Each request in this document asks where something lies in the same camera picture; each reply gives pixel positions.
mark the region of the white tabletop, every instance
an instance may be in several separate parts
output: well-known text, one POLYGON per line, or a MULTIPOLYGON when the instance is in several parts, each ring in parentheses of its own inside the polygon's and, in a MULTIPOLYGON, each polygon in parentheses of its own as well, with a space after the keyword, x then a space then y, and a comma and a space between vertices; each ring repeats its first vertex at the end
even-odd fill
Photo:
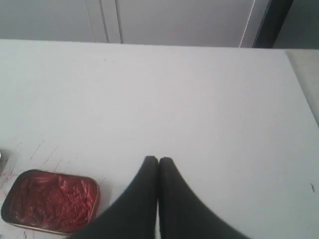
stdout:
POLYGON ((319 236, 319 129, 283 50, 0 40, 0 78, 1 200, 40 168, 96 179, 102 211, 169 156, 247 236, 319 236))

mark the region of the red pigment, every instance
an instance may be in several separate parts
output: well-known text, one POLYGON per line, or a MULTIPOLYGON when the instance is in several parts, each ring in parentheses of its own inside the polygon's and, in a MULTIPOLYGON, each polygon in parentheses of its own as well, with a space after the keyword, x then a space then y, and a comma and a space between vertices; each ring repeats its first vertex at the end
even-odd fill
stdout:
POLYGON ((8 213, 16 223, 70 233, 88 223, 97 185, 88 178, 31 172, 12 195, 8 213))

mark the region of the metal tin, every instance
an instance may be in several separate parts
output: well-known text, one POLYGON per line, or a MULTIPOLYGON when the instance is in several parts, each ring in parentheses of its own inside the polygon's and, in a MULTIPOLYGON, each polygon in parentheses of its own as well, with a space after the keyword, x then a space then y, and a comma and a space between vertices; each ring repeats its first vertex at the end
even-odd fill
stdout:
POLYGON ((97 195, 96 195, 96 199, 94 201, 94 205, 93 205, 93 208, 92 208, 92 212, 91 212, 91 215, 90 215, 90 218, 88 219, 88 222, 91 222, 92 220, 95 219, 95 216, 96 216, 96 213, 97 213, 97 208, 98 208, 98 205, 100 203, 100 187, 98 185, 98 183, 93 179, 93 178, 90 178, 90 177, 85 177, 85 176, 79 176, 79 175, 72 175, 72 174, 66 174, 66 173, 57 173, 57 172, 52 172, 52 171, 46 171, 46 170, 39 170, 39 169, 31 169, 31 170, 28 170, 28 171, 25 171, 23 173, 21 173, 17 179, 15 180, 15 182, 13 183, 8 195, 6 196, 4 202, 3 202, 3 205, 1 207, 1 218, 8 224, 10 225, 13 225, 13 226, 16 226, 16 227, 20 227, 20 228, 24 228, 24 229, 29 229, 29 230, 35 230, 35 231, 40 231, 40 232, 45 232, 45 233, 51 233, 51 234, 58 234, 58 235, 64 235, 64 236, 67 236, 67 235, 70 235, 72 233, 64 233, 64 232, 58 232, 58 231, 54 231, 54 230, 47 230, 47 229, 42 229, 42 228, 38 228, 38 227, 32 227, 32 226, 26 226, 26 225, 23 225, 23 224, 18 224, 18 223, 15 223, 13 222, 9 216, 6 215, 7 213, 7 210, 9 208, 9 203, 10 203, 10 199, 11 199, 11 195, 13 193, 13 190, 14 188, 19 184, 19 182, 25 178, 29 173, 31 172, 46 172, 46 173, 53 173, 53 174, 57 174, 57 175, 65 175, 65 176, 73 176, 73 177, 78 177, 79 179, 83 179, 83 178, 86 178, 86 179, 89 179, 89 180, 92 180, 92 182, 94 182, 94 184, 96 185, 97 187, 97 195))

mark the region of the red crumbs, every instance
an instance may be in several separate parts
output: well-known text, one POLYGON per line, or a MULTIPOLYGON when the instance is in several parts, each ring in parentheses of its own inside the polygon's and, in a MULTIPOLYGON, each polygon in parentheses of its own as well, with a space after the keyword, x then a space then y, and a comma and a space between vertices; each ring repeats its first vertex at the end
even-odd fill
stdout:
POLYGON ((10 217, 19 224, 74 232, 85 226, 97 197, 93 180, 49 172, 30 172, 13 188, 10 217))

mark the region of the open tin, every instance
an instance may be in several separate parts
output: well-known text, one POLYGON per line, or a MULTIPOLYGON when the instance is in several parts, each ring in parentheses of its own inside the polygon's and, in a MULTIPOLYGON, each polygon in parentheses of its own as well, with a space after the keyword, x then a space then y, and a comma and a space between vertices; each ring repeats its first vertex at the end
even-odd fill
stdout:
POLYGON ((1 217, 17 227, 69 235, 95 218, 99 201, 92 178, 32 169, 17 177, 1 217))

